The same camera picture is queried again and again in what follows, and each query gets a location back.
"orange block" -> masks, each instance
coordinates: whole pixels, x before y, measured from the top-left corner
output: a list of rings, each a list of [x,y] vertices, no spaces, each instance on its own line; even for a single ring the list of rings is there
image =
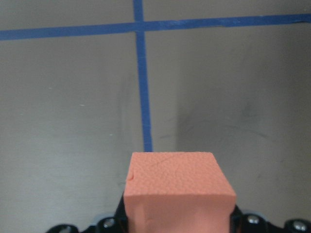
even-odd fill
[[[124,204],[130,233],[229,233],[236,194],[209,152],[135,152]]]

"vertical blue tape strip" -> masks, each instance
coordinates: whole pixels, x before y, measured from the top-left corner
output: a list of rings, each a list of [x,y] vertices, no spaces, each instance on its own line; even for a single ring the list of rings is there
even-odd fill
[[[143,22],[142,0],[133,0],[135,22]],[[142,122],[142,134],[144,142],[144,151],[153,151],[151,137],[151,119],[149,106],[149,90],[147,76],[147,59],[146,59],[146,42],[145,32],[143,30],[136,31],[136,51],[138,62],[138,82],[140,95],[140,110]]]

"gray floor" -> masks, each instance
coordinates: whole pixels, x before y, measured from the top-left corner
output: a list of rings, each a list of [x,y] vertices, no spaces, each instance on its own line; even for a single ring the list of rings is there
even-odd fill
[[[131,22],[129,2],[3,1],[1,29]],[[146,0],[145,16],[311,11],[309,1],[225,2]],[[211,151],[241,208],[278,225],[311,219],[310,37],[310,24],[147,33],[154,150]],[[131,153],[143,150],[135,35],[0,48],[0,229],[83,229],[116,208]]]

